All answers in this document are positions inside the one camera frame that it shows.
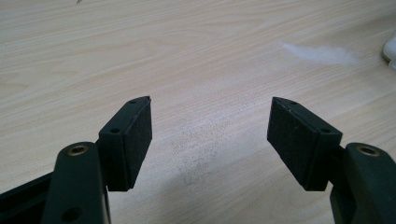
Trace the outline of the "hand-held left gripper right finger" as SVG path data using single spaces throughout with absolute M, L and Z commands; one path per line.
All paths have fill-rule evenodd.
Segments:
M 329 158 L 342 133 L 292 100 L 272 99 L 267 140 L 297 182 L 307 191 L 323 191 L 329 181 Z

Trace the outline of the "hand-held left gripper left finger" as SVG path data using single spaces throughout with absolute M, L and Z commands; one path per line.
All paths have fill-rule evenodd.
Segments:
M 134 187 L 152 139 L 151 99 L 128 101 L 99 132 L 98 148 L 109 191 Z

